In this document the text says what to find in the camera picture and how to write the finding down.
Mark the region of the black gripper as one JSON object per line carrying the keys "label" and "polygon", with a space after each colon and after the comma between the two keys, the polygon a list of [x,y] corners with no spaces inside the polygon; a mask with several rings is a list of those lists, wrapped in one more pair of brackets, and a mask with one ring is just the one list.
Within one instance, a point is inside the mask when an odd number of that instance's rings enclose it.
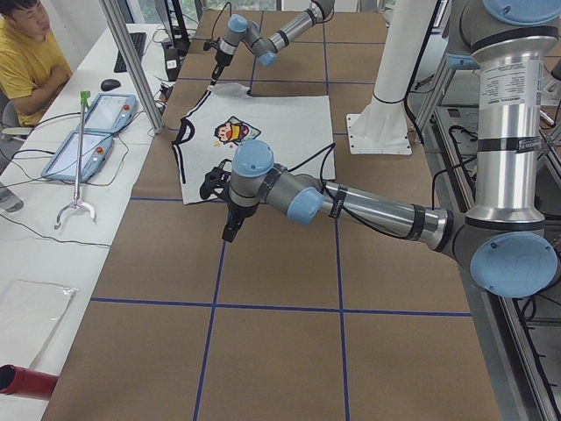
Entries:
{"label": "black gripper", "polygon": [[228,217],[223,229],[222,239],[232,243],[245,219],[255,214],[257,204],[245,206],[234,202],[230,189],[231,172],[224,170],[224,165],[227,162],[231,162],[231,160],[222,160],[205,175],[199,194],[203,201],[214,195],[227,203]]}
{"label": "black gripper", "polygon": [[[203,50],[209,51],[211,48],[216,50],[215,61],[216,65],[212,71],[212,75],[221,75],[224,68],[228,67],[231,63],[231,45],[224,39],[208,39],[204,42]],[[211,86],[217,84],[217,77],[211,77]]]}

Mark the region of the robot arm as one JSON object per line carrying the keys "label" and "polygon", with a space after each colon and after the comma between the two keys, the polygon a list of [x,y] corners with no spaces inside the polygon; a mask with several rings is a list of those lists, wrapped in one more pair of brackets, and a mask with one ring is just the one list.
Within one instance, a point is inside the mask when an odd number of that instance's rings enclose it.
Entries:
{"label": "robot arm", "polygon": [[480,70],[477,179],[466,212],[406,203],[428,195],[429,175],[395,158],[378,156],[358,187],[321,176],[294,175],[252,140],[234,154],[230,169],[215,167],[200,193],[226,202],[226,241],[235,239],[261,204],[306,225],[317,213],[349,219],[395,239],[420,241],[455,260],[483,290],[507,298],[533,296],[560,275],[560,259],[544,236],[535,206],[543,56],[556,43],[557,1],[456,1],[452,50]]}
{"label": "robot arm", "polygon": [[238,46],[243,43],[258,62],[269,67],[277,59],[279,52],[288,47],[292,41],[302,36],[307,30],[318,24],[324,24],[334,11],[334,1],[311,1],[308,8],[274,32],[264,37],[256,22],[232,14],[222,37],[205,41],[203,50],[216,50],[216,65],[210,77],[210,85],[217,84],[225,68],[229,67]]}

